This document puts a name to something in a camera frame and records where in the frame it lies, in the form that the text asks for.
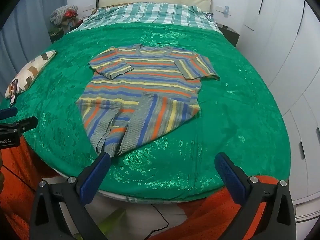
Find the patterned white brown pillow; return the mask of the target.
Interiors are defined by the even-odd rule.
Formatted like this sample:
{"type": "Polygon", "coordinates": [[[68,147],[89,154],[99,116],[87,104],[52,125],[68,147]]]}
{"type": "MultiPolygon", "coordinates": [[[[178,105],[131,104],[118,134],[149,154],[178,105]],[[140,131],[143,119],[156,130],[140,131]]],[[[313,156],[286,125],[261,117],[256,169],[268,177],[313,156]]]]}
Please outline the patterned white brown pillow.
{"type": "Polygon", "coordinates": [[[55,55],[56,51],[51,50],[42,53],[41,55],[29,61],[13,78],[11,83],[9,83],[4,97],[6,99],[11,97],[11,85],[15,80],[17,80],[17,94],[23,93],[28,90],[36,80],[36,78],[39,76],[40,72],[44,70],[45,66],[54,58],[55,55]]]}

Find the dark nightstand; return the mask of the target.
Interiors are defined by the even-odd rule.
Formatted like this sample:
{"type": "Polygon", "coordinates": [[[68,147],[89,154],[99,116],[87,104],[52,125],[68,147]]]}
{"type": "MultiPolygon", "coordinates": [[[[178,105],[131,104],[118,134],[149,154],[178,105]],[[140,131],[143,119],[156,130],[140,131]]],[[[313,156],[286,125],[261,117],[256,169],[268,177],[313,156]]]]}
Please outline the dark nightstand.
{"type": "Polygon", "coordinates": [[[224,37],[234,46],[236,47],[240,34],[237,33],[235,30],[233,30],[232,28],[223,25],[223,24],[217,24],[219,30],[221,31],[221,33],[223,33],[224,37]]]}

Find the blue grey curtain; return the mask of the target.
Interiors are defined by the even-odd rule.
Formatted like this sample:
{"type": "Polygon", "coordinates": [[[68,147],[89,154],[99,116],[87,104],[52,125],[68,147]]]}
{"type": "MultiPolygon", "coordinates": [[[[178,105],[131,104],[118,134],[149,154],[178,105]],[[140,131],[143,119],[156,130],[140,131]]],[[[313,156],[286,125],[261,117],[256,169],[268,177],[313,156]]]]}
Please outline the blue grey curtain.
{"type": "Polygon", "coordinates": [[[52,44],[49,20],[67,0],[20,0],[1,29],[1,99],[9,83],[32,59],[52,44]]]}

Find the green plaid sheet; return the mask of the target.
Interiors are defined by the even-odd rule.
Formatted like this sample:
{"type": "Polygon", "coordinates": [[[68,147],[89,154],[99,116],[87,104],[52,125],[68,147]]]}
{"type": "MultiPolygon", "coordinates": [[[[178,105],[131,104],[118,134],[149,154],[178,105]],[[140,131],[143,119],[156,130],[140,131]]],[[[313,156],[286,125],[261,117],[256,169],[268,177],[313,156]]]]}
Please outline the green plaid sheet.
{"type": "Polygon", "coordinates": [[[146,2],[99,8],[73,31],[118,23],[173,24],[221,32],[212,14],[195,5],[146,2]]]}

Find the striped knit sweater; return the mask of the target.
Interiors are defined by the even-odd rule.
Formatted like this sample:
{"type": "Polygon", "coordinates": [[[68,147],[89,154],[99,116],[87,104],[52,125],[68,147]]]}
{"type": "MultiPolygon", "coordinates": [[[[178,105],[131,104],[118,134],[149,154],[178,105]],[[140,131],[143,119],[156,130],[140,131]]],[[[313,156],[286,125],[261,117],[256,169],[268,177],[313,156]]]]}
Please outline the striped knit sweater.
{"type": "Polygon", "coordinates": [[[192,119],[201,80],[219,79],[206,56],[175,47],[110,47],[89,66],[93,77],[76,103],[95,152],[111,157],[192,119]]]}

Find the pile of clothes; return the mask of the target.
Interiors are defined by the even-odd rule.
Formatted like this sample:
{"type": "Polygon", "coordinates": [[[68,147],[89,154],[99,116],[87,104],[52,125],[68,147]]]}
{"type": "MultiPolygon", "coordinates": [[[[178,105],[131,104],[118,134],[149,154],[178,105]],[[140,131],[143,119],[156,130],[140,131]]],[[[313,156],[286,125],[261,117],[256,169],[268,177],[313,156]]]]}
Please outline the pile of clothes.
{"type": "Polygon", "coordinates": [[[76,5],[65,5],[55,9],[49,16],[49,20],[53,25],[61,28],[64,34],[73,31],[83,23],[83,20],[78,18],[76,5]]]}

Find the white wardrobe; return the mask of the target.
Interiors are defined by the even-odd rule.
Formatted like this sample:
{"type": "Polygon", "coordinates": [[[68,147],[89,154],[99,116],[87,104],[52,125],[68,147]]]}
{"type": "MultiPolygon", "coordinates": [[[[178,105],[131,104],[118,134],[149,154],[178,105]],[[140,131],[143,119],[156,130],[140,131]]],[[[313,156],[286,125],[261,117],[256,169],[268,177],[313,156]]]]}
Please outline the white wardrobe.
{"type": "Polygon", "coordinates": [[[319,6],[314,0],[248,0],[237,48],[263,78],[284,119],[296,221],[317,220],[319,6]]]}

